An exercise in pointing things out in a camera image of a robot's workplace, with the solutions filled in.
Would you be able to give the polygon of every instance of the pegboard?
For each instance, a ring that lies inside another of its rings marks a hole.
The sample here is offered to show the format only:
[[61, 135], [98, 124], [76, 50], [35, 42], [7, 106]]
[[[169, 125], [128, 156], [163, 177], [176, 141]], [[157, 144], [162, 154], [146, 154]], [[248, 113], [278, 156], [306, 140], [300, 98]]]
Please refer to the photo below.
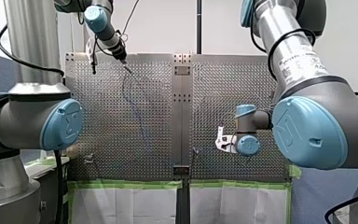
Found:
[[250, 160], [214, 146], [219, 122], [234, 132], [224, 115], [236, 105], [269, 108], [265, 57], [129, 55], [133, 76], [111, 57], [98, 61], [93, 75], [85, 54], [66, 57], [66, 84], [85, 110], [71, 179], [171, 180], [173, 166], [187, 164], [197, 179], [287, 181], [271, 132], [259, 132], [262, 152]]
[[191, 175], [196, 179], [239, 179], [283, 182], [288, 178], [286, 159], [277, 149], [271, 131], [258, 131], [261, 152], [252, 158], [215, 149], [217, 126], [234, 134], [237, 105], [269, 109], [275, 81], [266, 58], [256, 56], [195, 55], [191, 119]]
[[130, 75], [99, 55], [93, 75], [85, 54], [66, 56], [66, 84], [84, 108], [72, 179], [172, 179], [172, 58], [131, 55]]

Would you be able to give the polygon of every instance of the wall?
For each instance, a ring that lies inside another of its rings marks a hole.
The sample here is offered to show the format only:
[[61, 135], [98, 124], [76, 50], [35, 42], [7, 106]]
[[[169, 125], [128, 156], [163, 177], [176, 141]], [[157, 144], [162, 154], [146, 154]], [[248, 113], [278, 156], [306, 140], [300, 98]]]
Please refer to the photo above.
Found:
[[[116, 0], [112, 24], [123, 31], [134, 0]], [[196, 49], [196, 1], [141, 0], [126, 32], [129, 53], [190, 53]]]

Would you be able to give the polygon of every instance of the silver robot arm segment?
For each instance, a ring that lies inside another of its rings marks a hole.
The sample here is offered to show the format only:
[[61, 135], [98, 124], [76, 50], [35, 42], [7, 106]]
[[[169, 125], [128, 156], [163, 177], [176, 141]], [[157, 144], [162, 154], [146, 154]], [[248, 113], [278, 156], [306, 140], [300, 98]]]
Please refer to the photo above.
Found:
[[270, 54], [277, 78], [272, 131], [282, 154], [302, 167], [358, 168], [358, 97], [327, 71], [303, 32], [322, 34], [325, 18], [312, 23], [310, 11], [320, 17], [325, 8], [324, 0], [245, 0], [241, 21], [253, 25]]

